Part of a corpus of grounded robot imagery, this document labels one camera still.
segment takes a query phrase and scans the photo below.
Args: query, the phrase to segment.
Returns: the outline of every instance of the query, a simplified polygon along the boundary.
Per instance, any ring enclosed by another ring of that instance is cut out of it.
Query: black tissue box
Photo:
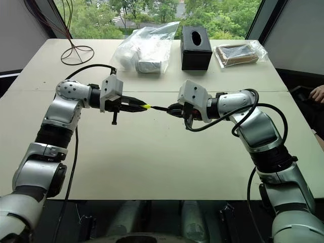
[[[207,70],[212,53],[205,28],[182,26],[182,70]]]

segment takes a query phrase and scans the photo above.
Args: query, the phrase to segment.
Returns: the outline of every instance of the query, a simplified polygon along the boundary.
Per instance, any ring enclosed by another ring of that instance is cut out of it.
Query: silver robot arm segment
[[[122,97],[123,82],[112,74],[96,85],[83,85],[64,80],[56,87],[55,98],[48,108],[35,142],[31,143],[14,174],[13,192],[0,197],[0,242],[13,239],[31,241],[48,197],[61,191],[66,166],[62,163],[67,146],[80,119],[82,108],[100,108],[114,112],[114,121],[120,110],[129,112],[146,110],[132,97]]]
[[[181,114],[187,129],[192,129],[194,119],[210,123],[238,108],[249,106],[227,119],[237,124],[251,109],[255,95],[242,90],[233,94],[217,94],[212,98],[202,86],[187,80],[180,88],[178,102],[183,105]],[[264,204],[271,208],[275,219],[272,238],[275,243],[324,242],[324,225],[316,218],[315,202],[298,166],[291,156],[271,118],[258,107],[238,127],[237,133],[256,166],[262,184],[259,187]]]

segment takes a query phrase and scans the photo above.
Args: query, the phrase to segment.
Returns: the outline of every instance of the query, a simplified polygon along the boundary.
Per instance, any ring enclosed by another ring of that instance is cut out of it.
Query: clear plastic bag
[[[179,22],[134,30],[115,51],[110,65],[122,71],[164,73]]]
[[[213,51],[221,68],[268,60],[268,52],[258,40],[249,40],[243,45],[220,45],[214,47]]]

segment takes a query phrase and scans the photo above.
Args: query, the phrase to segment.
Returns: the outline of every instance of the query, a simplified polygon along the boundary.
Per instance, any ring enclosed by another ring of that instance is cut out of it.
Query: green foliage
[[[54,0],[63,16],[62,0]],[[176,18],[179,0],[73,0],[70,32],[74,38],[123,38],[132,33],[126,19],[140,27],[142,22],[180,21],[175,39],[183,25],[203,26],[211,39],[244,39],[261,0],[185,0],[184,17]],[[65,4],[66,22],[68,6]],[[124,28],[116,27],[113,18],[122,17]]]
[[[157,23],[167,23],[175,20],[179,0],[160,0],[150,4],[150,14]]]
[[[152,0],[110,0],[110,5],[116,11],[119,11],[121,8],[125,10],[125,14],[132,16],[132,21],[139,28],[141,20],[141,11],[144,11],[146,7],[151,4]]]
[[[135,22],[136,19],[134,19],[134,16],[132,14],[126,14],[125,15],[125,18],[127,20],[130,20],[130,21],[133,21]],[[139,20],[139,22],[154,22],[154,18],[148,14],[139,14],[137,16],[137,20]]]
[[[55,4],[64,17],[62,1],[55,0]],[[65,4],[66,23],[68,21],[68,6]],[[115,12],[108,4],[90,4],[86,0],[74,0],[70,33],[73,38],[118,39],[123,33],[117,29],[112,19]]]
[[[210,38],[244,39],[261,0],[185,0],[183,25],[203,26]]]

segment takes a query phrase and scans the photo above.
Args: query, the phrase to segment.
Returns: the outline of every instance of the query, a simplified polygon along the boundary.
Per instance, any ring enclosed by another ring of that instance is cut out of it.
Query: wall
[[[23,69],[47,38],[23,0],[0,0],[0,72]]]
[[[324,74],[324,1],[289,0],[264,46],[276,68]]]

